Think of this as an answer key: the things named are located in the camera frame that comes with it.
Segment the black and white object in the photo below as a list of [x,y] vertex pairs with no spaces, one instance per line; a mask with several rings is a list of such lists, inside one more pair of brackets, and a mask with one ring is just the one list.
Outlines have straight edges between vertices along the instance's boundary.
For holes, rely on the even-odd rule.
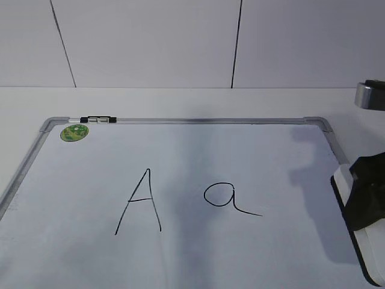
[[363,273],[385,286],[385,153],[341,165],[331,183]]

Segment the green magnet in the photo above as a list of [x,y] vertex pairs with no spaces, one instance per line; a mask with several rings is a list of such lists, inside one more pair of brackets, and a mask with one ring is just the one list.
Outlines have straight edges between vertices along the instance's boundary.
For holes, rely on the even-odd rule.
[[60,138],[67,142],[82,140],[88,134],[89,130],[85,125],[71,125],[64,128]]

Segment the whiteboard surface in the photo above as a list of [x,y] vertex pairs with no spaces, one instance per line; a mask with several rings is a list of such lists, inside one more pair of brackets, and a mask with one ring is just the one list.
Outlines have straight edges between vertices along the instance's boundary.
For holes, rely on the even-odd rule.
[[[48,135],[0,221],[2,288],[371,288],[317,126],[89,125]],[[123,209],[147,168],[153,200]],[[236,206],[204,191],[233,184]],[[232,190],[208,198],[226,203]],[[134,199],[148,198],[147,176]]]

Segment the table surface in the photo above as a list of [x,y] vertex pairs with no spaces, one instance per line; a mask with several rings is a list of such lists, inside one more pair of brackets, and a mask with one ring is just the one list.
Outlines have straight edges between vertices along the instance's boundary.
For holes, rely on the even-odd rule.
[[0,88],[0,191],[52,116],[326,118],[348,159],[385,151],[385,113],[354,105],[355,89]]

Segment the white wall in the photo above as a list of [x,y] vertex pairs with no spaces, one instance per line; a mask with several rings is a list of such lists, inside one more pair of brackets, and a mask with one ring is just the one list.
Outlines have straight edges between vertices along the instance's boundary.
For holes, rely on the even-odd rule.
[[239,0],[54,0],[78,87],[229,87]]
[[47,0],[1,0],[0,86],[73,86]]
[[[52,0],[78,87],[230,87],[240,0]],[[234,87],[385,79],[384,0],[243,0]],[[0,86],[74,86],[49,0],[0,1]]]
[[384,0],[244,0],[234,87],[385,79]]

